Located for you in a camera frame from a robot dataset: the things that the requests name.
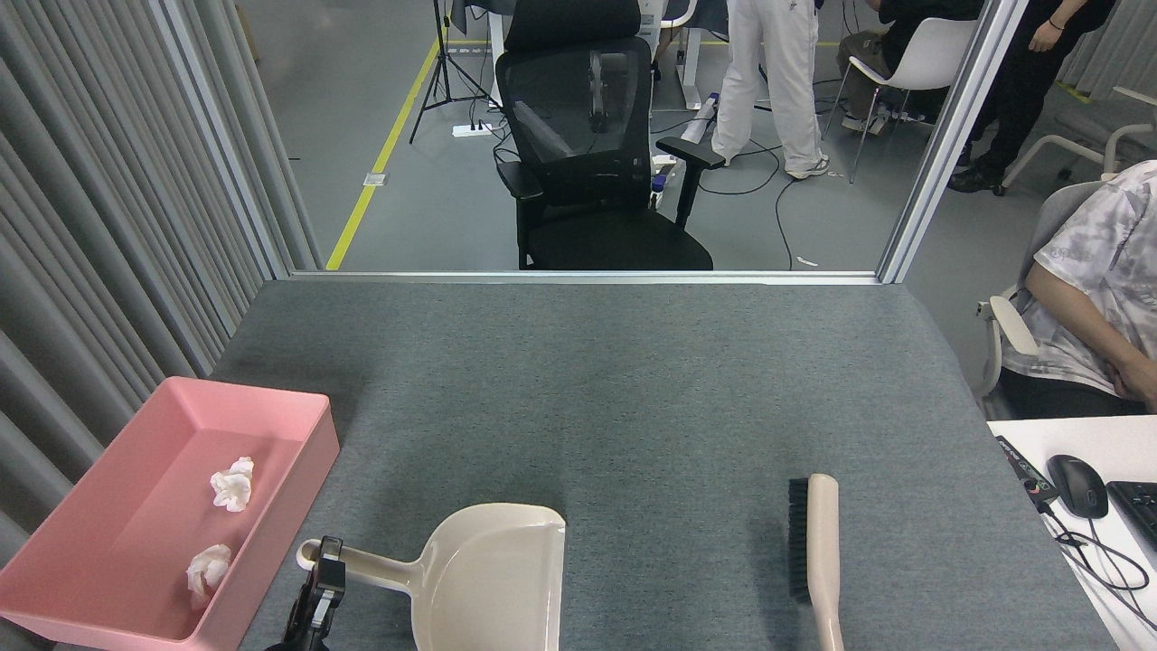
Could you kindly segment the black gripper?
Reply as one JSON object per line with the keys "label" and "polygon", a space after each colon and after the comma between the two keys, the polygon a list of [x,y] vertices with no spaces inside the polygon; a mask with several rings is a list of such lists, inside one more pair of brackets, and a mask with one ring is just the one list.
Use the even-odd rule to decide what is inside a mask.
{"label": "black gripper", "polygon": [[266,651],[329,651],[324,638],[334,622],[336,611],[346,589],[342,540],[322,537],[314,565],[314,579],[307,580],[293,605],[283,639]]}

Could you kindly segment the person's hand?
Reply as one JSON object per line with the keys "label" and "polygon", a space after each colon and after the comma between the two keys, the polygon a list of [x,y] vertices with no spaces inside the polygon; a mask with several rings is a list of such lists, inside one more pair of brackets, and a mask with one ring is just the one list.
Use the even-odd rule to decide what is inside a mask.
{"label": "person's hand", "polygon": [[1156,410],[1156,363],[1154,358],[1123,358],[1112,362],[1113,387],[1117,395],[1133,402],[1145,405],[1145,409]]}

